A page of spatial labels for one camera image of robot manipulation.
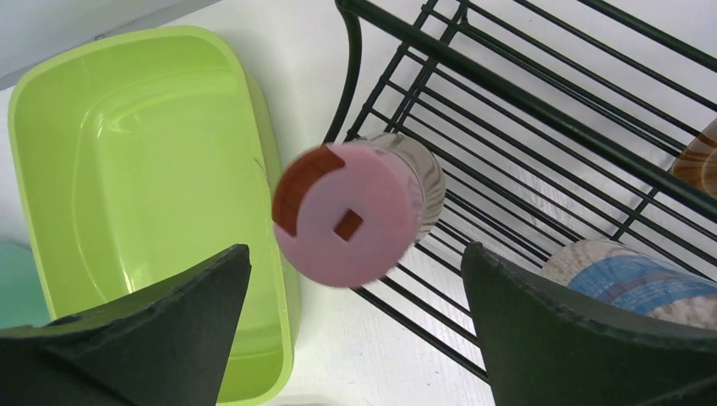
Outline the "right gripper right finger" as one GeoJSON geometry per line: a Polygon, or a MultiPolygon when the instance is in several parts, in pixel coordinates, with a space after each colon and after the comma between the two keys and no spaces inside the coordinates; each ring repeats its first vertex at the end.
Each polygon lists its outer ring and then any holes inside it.
{"type": "Polygon", "coordinates": [[[477,242],[461,273],[497,404],[715,404],[715,332],[591,299],[477,242]]]}

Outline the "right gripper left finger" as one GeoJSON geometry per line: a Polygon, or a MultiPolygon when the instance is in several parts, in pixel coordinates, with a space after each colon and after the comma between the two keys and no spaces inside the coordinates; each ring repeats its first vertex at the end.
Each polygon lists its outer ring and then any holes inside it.
{"type": "Polygon", "coordinates": [[[106,304],[2,330],[2,404],[215,404],[250,273],[234,244],[106,304]]]}

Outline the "white grain shaker jar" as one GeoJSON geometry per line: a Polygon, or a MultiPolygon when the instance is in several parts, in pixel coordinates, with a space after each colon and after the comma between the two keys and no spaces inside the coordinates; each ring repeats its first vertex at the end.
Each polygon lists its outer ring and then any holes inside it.
{"type": "Polygon", "coordinates": [[[716,329],[716,283],[606,239],[553,254],[540,275],[609,305],[654,319],[716,329]]]}

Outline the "pink lid spice jar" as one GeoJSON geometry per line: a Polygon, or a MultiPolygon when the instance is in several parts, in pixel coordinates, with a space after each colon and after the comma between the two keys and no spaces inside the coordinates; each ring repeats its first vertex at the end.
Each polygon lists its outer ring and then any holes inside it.
{"type": "Polygon", "coordinates": [[[272,202],[276,241],[308,279],[356,288],[384,277],[437,224],[446,182],[404,134],[326,143],[291,162],[272,202]]]}

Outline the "tall oil bottle gold pump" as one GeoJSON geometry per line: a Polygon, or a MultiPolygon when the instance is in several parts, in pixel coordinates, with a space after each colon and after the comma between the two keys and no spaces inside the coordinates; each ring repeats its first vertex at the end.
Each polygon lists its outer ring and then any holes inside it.
{"type": "Polygon", "coordinates": [[[670,173],[716,198],[716,119],[675,159],[670,173]]]}

